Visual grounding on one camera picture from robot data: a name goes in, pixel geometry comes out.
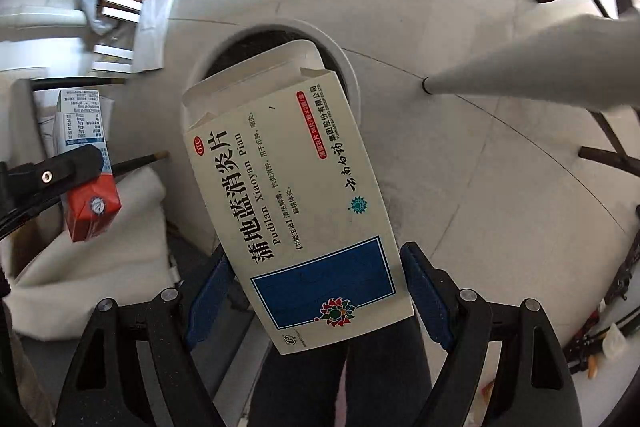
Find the person's leg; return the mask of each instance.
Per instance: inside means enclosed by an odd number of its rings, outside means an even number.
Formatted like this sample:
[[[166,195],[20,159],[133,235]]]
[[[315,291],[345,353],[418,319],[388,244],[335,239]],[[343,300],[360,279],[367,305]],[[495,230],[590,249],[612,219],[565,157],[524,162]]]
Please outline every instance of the person's leg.
[[[333,427],[347,344],[280,355],[271,346],[255,385],[248,427]]]
[[[346,427],[411,427],[430,391],[415,315],[350,341]]]

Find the teal logo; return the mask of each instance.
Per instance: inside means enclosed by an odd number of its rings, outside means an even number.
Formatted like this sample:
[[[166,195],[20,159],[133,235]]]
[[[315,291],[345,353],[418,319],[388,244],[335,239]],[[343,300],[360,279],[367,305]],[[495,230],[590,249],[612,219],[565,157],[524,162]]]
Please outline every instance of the teal logo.
[[[356,196],[351,201],[351,206],[349,210],[353,210],[356,214],[362,214],[367,210],[367,201],[360,196]]]

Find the blue rectangle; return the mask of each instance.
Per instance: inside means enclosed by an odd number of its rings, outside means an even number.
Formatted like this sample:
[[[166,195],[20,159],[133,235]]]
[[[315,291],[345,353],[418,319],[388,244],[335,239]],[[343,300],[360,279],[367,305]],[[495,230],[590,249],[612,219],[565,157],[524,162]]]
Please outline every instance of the blue rectangle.
[[[361,307],[396,293],[380,236],[251,282],[279,330],[313,322],[329,299]]]

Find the red and white carton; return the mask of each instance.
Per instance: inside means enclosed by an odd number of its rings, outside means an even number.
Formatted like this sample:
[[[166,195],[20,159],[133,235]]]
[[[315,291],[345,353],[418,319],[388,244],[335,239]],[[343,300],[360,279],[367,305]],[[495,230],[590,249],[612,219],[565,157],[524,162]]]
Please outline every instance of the red and white carton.
[[[60,90],[54,127],[56,154],[88,143],[102,152],[104,165],[97,179],[68,191],[62,198],[66,225],[74,242],[102,233],[120,210],[120,198],[104,139],[98,90]]]

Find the colorful flower logo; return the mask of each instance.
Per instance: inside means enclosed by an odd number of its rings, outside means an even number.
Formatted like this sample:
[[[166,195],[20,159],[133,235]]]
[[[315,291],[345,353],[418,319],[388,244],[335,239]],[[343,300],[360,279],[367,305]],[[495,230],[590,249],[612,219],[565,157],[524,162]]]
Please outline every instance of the colorful flower logo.
[[[365,210],[367,210],[367,201],[360,196],[356,196],[351,201],[351,207],[349,210],[353,210],[356,214],[362,214]]]
[[[353,311],[356,306],[351,304],[349,299],[338,297],[337,299],[329,299],[320,307],[320,317],[314,318],[316,322],[320,320],[326,321],[333,327],[344,326],[349,324],[353,319]]]

